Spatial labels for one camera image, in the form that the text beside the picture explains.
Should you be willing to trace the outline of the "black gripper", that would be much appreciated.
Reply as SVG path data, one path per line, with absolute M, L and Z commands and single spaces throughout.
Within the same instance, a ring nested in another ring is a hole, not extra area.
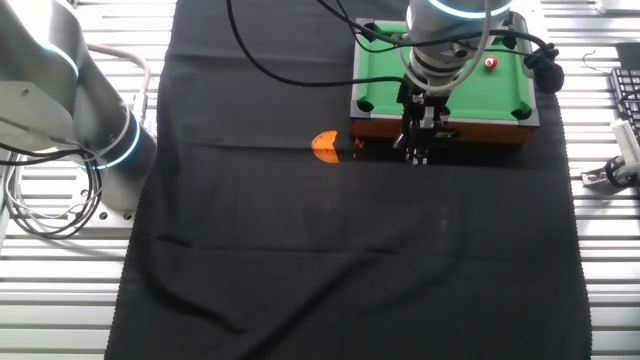
M 413 165 L 427 164 L 429 146 L 448 99 L 448 95 L 428 94 L 411 80 L 404 79 L 401 82 L 397 102 L 403 106 L 402 130 L 407 131 L 409 136 L 406 148 L 407 160 Z

